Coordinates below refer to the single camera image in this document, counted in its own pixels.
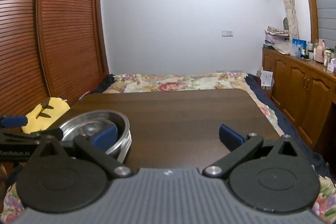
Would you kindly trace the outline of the dark clothing on bed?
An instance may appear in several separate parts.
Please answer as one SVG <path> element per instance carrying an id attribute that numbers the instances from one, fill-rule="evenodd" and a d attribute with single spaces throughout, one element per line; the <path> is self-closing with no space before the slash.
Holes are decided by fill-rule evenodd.
<path id="1" fill-rule="evenodd" d="M 97 86 L 97 88 L 95 88 L 91 92 L 91 94 L 97 94 L 97 93 L 99 94 L 105 92 L 114 82 L 115 80 L 113 74 L 106 75 L 101 81 L 101 83 Z"/>

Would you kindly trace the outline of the wooden louvered wardrobe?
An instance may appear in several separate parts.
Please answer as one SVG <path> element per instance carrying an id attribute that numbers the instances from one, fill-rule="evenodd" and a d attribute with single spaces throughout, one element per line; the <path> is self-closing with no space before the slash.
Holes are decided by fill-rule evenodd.
<path id="1" fill-rule="evenodd" d="M 75 104 L 108 73 L 100 0 L 1 0 L 1 114 Z"/>

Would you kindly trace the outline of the pink bottle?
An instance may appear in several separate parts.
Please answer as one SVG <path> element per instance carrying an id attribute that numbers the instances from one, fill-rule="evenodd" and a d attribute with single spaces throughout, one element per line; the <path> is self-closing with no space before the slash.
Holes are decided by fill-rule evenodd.
<path id="1" fill-rule="evenodd" d="M 315 49 L 315 61 L 318 63 L 324 63 L 324 51 L 325 42 L 323 39 L 318 40 L 318 44 Z"/>

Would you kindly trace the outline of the white paper card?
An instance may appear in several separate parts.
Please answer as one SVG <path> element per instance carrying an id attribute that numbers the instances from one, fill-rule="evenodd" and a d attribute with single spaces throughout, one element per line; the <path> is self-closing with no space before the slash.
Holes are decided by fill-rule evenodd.
<path id="1" fill-rule="evenodd" d="M 273 72 L 262 70 L 260 80 L 262 87 L 271 88 L 273 83 Z"/>

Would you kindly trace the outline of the blue box on sideboard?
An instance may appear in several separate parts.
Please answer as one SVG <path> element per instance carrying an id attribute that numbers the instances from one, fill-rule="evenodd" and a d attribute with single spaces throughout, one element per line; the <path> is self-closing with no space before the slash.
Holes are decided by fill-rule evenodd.
<path id="1" fill-rule="evenodd" d="M 306 55 L 306 40 L 292 39 L 293 55 L 301 58 Z"/>

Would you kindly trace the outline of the floral bed quilt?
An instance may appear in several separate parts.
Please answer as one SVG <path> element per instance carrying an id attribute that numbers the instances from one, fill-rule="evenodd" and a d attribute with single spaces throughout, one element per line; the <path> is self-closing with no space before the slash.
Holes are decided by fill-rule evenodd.
<path id="1" fill-rule="evenodd" d="M 286 116 L 246 73 L 119 75 L 85 96 L 48 129 L 95 110 L 124 114 L 133 175 L 110 178 L 92 162 L 41 157 L 2 175 L 3 223 L 335 223 L 335 181 Z M 276 140 L 288 134 L 305 158 L 271 155 L 227 178 L 202 170 L 228 148 L 224 124 Z"/>

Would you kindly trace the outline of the large steel bowl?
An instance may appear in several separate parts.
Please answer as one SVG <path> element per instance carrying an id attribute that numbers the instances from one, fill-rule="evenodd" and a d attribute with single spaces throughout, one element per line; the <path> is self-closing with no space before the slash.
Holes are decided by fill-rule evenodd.
<path id="1" fill-rule="evenodd" d="M 60 129 L 63 141 L 84 136 L 92 145 L 121 163 L 125 161 L 132 142 L 128 118 L 113 110 L 80 114 L 62 123 Z"/>

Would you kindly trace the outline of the white wall switch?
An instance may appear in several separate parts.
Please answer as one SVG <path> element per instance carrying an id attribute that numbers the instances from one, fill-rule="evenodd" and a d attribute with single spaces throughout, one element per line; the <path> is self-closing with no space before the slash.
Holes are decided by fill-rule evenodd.
<path id="1" fill-rule="evenodd" d="M 222 37 L 232 37 L 233 31 L 232 30 L 222 30 Z"/>

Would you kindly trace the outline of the wooden sideboard cabinet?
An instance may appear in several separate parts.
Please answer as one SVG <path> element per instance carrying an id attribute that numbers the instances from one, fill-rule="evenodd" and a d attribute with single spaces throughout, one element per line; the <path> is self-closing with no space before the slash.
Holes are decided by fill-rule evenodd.
<path id="1" fill-rule="evenodd" d="M 307 59 L 262 49 L 262 68 L 273 73 L 270 95 L 314 151 L 323 153 L 335 135 L 335 74 Z"/>

